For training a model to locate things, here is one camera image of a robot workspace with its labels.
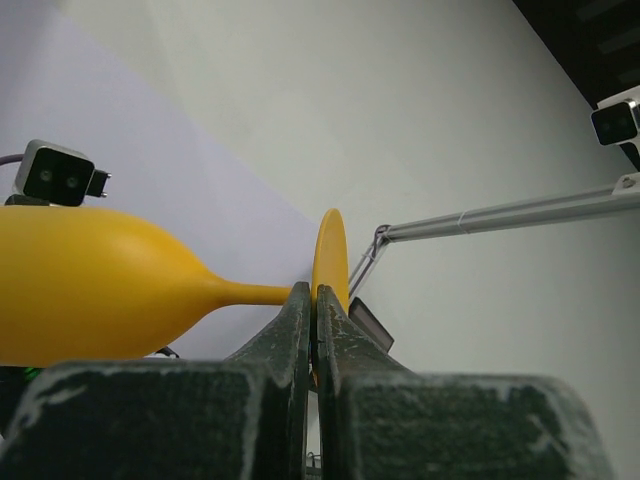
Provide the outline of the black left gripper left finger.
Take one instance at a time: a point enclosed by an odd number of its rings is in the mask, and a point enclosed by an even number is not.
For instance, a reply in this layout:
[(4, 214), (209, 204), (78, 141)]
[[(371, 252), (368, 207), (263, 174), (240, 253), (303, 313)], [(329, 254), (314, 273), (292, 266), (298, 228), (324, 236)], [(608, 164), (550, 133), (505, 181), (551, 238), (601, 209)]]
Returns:
[(300, 479), (310, 289), (222, 361), (66, 363), (26, 390), (5, 479)]

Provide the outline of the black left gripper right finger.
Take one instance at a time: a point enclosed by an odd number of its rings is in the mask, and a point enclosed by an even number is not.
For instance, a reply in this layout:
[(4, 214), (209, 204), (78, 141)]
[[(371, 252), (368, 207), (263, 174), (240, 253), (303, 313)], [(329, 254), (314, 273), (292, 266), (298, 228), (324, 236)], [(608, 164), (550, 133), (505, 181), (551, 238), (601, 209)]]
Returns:
[(327, 479), (610, 479), (591, 415), (552, 377), (419, 374), (318, 290), (322, 473)]

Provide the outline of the yellow wine glass front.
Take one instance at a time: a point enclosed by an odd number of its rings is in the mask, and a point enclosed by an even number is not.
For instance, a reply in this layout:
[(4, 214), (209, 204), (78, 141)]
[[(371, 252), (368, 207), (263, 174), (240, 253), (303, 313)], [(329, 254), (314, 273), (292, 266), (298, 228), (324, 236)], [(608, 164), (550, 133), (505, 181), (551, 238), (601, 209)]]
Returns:
[(1, 210), (1, 362), (135, 360), (233, 305), (290, 289), (232, 282), (144, 219), (92, 207)]

